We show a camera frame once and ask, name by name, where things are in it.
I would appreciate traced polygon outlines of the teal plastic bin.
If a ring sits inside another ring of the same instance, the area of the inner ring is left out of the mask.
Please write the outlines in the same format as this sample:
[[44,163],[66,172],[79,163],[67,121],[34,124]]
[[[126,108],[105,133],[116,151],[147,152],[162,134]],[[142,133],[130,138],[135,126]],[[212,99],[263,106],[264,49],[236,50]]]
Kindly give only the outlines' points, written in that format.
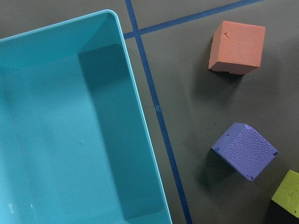
[[0,221],[171,223],[114,11],[1,39]]

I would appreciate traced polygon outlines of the purple foam block left side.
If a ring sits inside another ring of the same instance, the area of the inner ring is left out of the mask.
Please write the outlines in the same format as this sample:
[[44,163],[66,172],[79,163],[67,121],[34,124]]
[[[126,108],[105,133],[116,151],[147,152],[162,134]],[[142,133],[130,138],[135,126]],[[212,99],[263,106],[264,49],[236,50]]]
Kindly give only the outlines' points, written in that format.
[[278,154],[272,144],[245,123],[233,123],[211,149],[249,182],[253,182]]

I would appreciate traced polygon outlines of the orange foam block left side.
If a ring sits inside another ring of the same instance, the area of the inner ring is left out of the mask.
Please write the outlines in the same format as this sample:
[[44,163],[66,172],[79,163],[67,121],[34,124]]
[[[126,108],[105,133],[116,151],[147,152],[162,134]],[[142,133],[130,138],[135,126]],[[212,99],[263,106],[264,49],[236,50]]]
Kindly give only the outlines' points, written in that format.
[[260,68],[266,28],[223,21],[213,35],[208,69],[246,75]]

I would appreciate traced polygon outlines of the yellow foam block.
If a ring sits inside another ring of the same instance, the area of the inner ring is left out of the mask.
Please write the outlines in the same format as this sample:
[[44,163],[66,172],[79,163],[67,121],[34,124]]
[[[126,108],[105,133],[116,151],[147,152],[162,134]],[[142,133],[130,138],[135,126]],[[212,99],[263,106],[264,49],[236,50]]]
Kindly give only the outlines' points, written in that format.
[[288,170],[271,198],[286,211],[299,217],[299,174]]

